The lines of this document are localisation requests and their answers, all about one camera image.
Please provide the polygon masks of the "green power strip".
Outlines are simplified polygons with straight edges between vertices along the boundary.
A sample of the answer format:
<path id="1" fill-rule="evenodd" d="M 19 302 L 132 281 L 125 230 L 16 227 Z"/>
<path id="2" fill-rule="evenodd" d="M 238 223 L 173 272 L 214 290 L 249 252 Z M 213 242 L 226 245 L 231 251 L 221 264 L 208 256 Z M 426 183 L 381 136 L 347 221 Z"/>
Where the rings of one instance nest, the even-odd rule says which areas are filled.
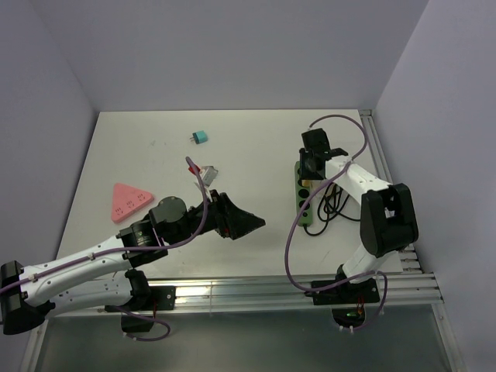
<path id="1" fill-rule="evenodd" d="M 295 192 L 295 203 L 296 203 L 296 214 L 299 213 L 301 207 L 308 199 L 311 194 L 310 187 L 304 186 L 300 176 L 300 162 L 296 161 L 294 164 L 294 192 Z M 305 211 L 302 213 L 301 218 L 298 220 L 298 226 L 309 227 L 313 223 L 313 209 L 312 203 L 309 203 Z"/>

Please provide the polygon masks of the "yellow charger with cable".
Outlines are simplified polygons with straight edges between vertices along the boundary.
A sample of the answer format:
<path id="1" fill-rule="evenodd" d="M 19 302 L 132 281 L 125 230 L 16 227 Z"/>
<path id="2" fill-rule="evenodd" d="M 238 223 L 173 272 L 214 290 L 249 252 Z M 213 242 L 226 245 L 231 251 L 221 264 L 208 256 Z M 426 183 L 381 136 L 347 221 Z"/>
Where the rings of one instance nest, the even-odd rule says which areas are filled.
<path id="1" fill-rule="evenodd" d="M 301 185 L 303 188 L 307 188 L 310 193 L 313 193 L 315 190 L 319 190 L 317 195 L 327 195 L 329 193 L 329 190 L 327 189 L 326 185 L 327 180 L 303 180 L 301 182 Z"/>

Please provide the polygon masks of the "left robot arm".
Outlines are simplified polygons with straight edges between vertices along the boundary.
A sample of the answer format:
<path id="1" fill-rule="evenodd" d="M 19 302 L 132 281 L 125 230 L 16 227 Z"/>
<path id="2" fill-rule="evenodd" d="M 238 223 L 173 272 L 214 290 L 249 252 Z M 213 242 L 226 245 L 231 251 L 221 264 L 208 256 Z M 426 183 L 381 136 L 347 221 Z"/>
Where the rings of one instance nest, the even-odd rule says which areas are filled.
<path id="1" fill-rule="evenodd" d="M 138 222 L 79 253 L 32 266 L 1 267 L 1 325 L 6 335 L 27 332 L 48 318 L 104 307 L 116 312 L 148 306 L 152 291 L 141 266 L 211 231 L 236 240 L 266 222 L 238 208 L 224 192 L 210 191 L 197 207 L 177 197 L 158 202 Z"/>

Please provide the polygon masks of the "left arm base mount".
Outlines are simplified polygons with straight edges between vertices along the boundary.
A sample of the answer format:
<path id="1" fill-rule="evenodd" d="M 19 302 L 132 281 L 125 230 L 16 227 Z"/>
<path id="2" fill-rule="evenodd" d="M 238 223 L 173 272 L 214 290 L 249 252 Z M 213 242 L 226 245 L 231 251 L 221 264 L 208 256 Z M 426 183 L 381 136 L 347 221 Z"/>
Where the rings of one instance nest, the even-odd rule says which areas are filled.
<path id="1" fill-rule="evenodd" d="M 166 286 L 145 288 L 144 290 L 131 290 L 130 299 L 123 305 L 106 305 L 106 313 L 118 313 L 118 308 L 125 309 L 121 312 L 121 330 L 125 336 L 135 336 L 142 339 L 147 336 L 157 324 L 159 311 L 174 309 L 176 287 Z"/>

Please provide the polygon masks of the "teal plug adapter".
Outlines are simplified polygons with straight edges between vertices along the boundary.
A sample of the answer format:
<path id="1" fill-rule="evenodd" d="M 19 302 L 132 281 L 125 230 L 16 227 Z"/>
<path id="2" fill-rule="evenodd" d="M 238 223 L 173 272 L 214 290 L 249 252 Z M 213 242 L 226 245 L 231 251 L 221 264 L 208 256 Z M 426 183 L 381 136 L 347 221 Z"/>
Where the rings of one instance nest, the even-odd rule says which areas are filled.
<path id="1" fill-rule="evenodd" d="M 203 130 L 193 132 L 191 135 L 191 141 L 194 142 L 195 144 L 205 143 L 208 141 L 208 135 Z"/>

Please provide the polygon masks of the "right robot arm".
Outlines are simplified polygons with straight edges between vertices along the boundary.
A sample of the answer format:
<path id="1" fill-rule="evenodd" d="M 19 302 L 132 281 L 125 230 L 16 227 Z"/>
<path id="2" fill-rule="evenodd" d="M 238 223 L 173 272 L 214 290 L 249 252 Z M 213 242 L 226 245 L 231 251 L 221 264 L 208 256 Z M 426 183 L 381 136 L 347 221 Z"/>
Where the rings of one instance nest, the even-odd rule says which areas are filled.
<path id="1" fill-rule="evenodd" d="M 302 134 L 299 180 L 340 186 L 360 206 L 360 240 L 355 253 L 342 265 L 344 278 L 336 282 L 336 295 L 354 301 L 369 279 L 394 252 L 419 237 L 412 194 L 405 184 L 392 184 L 356 164 L 348 153 L 330 146 L 323 129 Z"/>

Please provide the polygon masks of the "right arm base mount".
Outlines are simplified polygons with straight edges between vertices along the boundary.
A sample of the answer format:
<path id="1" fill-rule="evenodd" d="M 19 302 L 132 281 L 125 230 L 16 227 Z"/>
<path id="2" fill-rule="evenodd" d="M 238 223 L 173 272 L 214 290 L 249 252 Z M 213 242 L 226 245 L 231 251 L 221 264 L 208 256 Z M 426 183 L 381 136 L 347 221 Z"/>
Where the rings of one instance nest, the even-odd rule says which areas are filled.
<path id="1" fill-rule="evenodd" d="M 363 325 L 366 320 L 365 304 L 381 301 L 374 279 L 358 284 L 345 283 L 326 291 L 306 291 L 305 296 L 312 298 L 315 306 L 346 305 L 346 308 L 332 310 L 334 321 L 345 328 Z"/>

